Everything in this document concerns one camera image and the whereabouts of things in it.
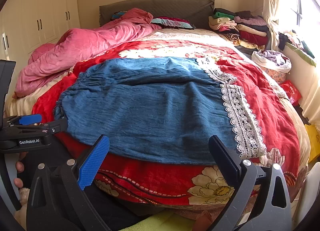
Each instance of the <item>pink comforter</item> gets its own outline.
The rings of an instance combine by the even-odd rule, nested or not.
[[[133,8],[121,18],[97,29],[70,29],[54,45],[45,44],[31,55],[18,76],[15,94],[23,97],[58,77],[77,62],[93,58],[107,50],[149,35],[156,29],[153,16]]]

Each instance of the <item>human hand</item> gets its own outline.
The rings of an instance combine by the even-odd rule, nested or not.
[[[21,152],[19,154],[19,161],[16,162],[16,169],[18,173],[21,173],[24,171],[24,165],[21,162],[21,160],[27,155],[28,152]],[[23,182],[20,178],[15,178],[13,180],[14,184],[16,185],[16,187],[18,188],[22,188],[23,187]]]

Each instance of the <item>yellow bag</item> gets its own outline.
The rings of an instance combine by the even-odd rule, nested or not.
[[[314,125],[304,125],[307,133],[309,135],[311,150],[310,150],[310,157],[309,162],[317,158],[320,155],[320,136],[319,133]]]

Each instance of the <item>window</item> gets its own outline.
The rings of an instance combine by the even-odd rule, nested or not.
[[[320,31],[319,0],[280,0],[280,7],[280,31],[295,30],[313,55],[320,58],[319,41],[316,37],[316,33]]]

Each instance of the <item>red plastic package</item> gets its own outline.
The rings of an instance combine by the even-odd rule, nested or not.
[[[280,84],[280,86],[289,97],[290,103],[293,106],[299,105],[298,101],[302,96],[299,90],[293,85],[293,83],[290,80],[286,80],[282,84]]]

